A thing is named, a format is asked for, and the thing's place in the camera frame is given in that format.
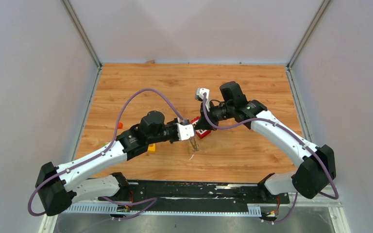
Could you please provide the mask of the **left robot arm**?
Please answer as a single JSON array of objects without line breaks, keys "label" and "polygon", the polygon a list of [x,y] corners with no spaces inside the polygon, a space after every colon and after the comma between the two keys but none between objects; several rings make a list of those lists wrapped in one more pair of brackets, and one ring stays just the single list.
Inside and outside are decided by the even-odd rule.
[{"label": "left robot arm", "polygon": [[187,119],[175,118],[168,123],[164,120],[161,112],[150,111],[138,124],[115,136],[104,147],[68,163],[42,165],[33,195],[39,196],[43,213],[55,216],[76,202],[95,197],[125,200],[129,196],[128,185],[113,175],[104,178],[93,178],[93,175],[146,153],[153,143],[186,141],[195,135]]}]

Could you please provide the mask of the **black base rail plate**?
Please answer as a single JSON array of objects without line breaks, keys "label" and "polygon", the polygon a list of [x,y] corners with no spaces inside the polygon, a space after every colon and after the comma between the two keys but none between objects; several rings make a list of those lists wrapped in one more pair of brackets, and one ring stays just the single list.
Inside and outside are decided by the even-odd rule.
[{"label": "black base rail plate", "polygon": [[134,201],[145,203],[131,207],[142,210],[151,202],[149,211],[197,211],[197,212],[246,212],[249,204],[288,204],[287,194],[273,196],[255,183],[206,183],[152,180],[129,180],[110,199],[117,202]]}]

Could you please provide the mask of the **red window toy block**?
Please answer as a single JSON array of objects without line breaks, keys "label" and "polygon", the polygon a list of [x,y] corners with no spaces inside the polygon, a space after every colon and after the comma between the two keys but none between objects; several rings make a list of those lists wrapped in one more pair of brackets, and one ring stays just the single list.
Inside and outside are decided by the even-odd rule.
[{"label": "red window toy block", "polygon": [[198,138],[203,139],[211,133],[211,130],[197,130],[196,125],[199,119],[200,119],[199,116],[195,117],[194,119],[191,120],[191,124],[193,125],[195,129],[195,134],[198,136]]}]

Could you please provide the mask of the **grey metal keyring disc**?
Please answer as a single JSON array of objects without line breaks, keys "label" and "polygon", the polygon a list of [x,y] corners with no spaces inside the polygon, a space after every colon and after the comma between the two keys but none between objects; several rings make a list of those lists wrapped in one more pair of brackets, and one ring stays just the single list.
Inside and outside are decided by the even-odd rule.
[{"label": "grey metal keyring disc", "polygon": [[196,141],[196,137],[195,136],[191,136],[189,138],[189,142],[190,142],[190,144],[192,146],[192,151],[193,152],[198,152],[199,151],[199,145],[198,145],[198,143]]}]

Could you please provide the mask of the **yellow triangular toy block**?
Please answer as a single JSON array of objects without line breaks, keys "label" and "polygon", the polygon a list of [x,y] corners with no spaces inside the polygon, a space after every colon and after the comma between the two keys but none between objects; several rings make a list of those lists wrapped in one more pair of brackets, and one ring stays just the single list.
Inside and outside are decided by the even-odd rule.
[{"label": "yellow triangular toy block", "polygon": [[148,152],[156,152],[156,144],[155,143],[149,144],[147,151]]}]

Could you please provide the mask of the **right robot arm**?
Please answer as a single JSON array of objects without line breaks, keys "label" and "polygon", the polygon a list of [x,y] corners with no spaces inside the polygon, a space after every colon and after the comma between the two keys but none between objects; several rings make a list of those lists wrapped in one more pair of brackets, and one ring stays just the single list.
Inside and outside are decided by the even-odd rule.
[{"label": "right robot arm", "polygon": [[228,130],[244,125],[278,147],[296,166],[296,171],[272,173],[259,184],[258,196],[271,202],[277,195],[297,192],[307,199],[318,194],[333,200],[339,198],[335,186],[334,151],[328,145],[317,146],[283,124],[257,100],[247,100],[235,81],[220,86],[223,100],[214,105],[207,88],[198,88],[195,99],[201,102],[197,130]]}]

